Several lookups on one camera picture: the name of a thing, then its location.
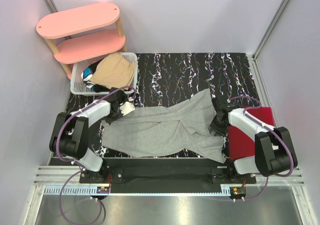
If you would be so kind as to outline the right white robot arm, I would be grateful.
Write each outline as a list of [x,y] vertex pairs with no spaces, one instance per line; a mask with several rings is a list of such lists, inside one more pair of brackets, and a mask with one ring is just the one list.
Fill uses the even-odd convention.
[[228,180],[239,183],[245,174],[288,177],[298,165],[289,130],[276,127],[271,107],[242,106],[230,99],[212,100],[216,114],[210,129],[228,138]]

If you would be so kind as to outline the grey t shirt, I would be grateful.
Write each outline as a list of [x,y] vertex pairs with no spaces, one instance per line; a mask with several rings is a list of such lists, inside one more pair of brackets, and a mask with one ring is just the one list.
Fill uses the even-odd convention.
[[102,145],[135,158],[168,156],[186,149],[224,163],[224,139],[209,130],[215,114],[209,89],[170,107],[137,107],[103,124]]

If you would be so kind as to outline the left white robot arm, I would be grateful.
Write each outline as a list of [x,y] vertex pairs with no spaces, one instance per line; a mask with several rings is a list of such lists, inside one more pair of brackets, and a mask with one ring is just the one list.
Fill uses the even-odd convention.
[[90,171],[97,183],[108,178],[103,159],[89,148],[89,128],[97,121],[107,118],[111,123],[124,116],[125,106],[131,106],[124,91],[113,89],[101,99],[72,113],[57,115],[49,142],[49,150],[64,162],[74,162]]

